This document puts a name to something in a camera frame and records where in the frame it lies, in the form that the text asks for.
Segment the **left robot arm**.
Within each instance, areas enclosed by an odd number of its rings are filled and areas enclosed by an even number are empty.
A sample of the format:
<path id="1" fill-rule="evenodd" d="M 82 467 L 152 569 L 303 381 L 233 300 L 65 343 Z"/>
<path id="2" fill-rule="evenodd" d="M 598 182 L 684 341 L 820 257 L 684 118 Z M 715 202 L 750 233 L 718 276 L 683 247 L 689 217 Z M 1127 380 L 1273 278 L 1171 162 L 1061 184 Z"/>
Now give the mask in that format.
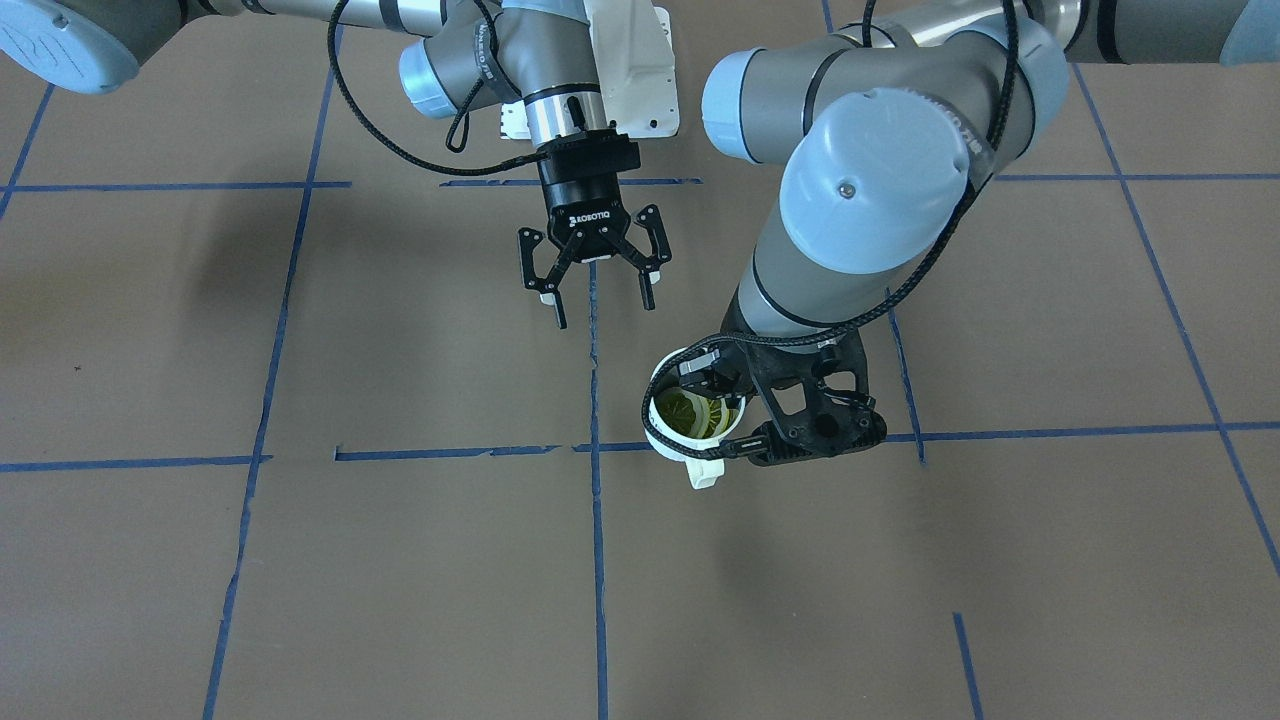
<path id="1" fill-rule="evenodd" d="M 722 59 L 724 155 L 783 168 L 722 325 L 655 377 L 709 398 L 801 386 L 868 404 L 856 329 L 900 269 L 1048 129 L 1079 63 L 1277 60 L 1275 1 L 929 1 L 795 47 Z"/>

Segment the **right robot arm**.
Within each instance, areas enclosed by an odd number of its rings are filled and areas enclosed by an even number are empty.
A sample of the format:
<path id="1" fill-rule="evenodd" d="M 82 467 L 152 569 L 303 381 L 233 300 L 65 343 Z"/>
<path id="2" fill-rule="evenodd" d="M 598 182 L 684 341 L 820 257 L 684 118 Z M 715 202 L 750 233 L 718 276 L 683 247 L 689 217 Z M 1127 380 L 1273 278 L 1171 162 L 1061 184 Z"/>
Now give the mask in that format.
<path id="1" fill-rule="evenodd" d="M 672 258 L 659 209 L 625 208 L 620 177 L 641 165 L 639 141 L 678 132 L 681 114 L 668 13 L 650 1 L 5 1 L 3 51 L 76 94 L 110 94 L 193 20 L 241 13 L 320 20 L 332 78 L 357 122 L 385 149 L 454 178 L 535 167 L 547 220 L 517 233 L 524 288 L 566 327 L 561 286 L 575 263 L 621 258 L 643 306 L 655 306 Z M 398 77 L 420 114 L 447 119 L 462 152 L 470 115 L 498 106 L 503 131 L 530 151 L 488 167 L 419 158 L 383 133 L 349 91 L 339 64 L 344 27 L 410 38 Z"/>

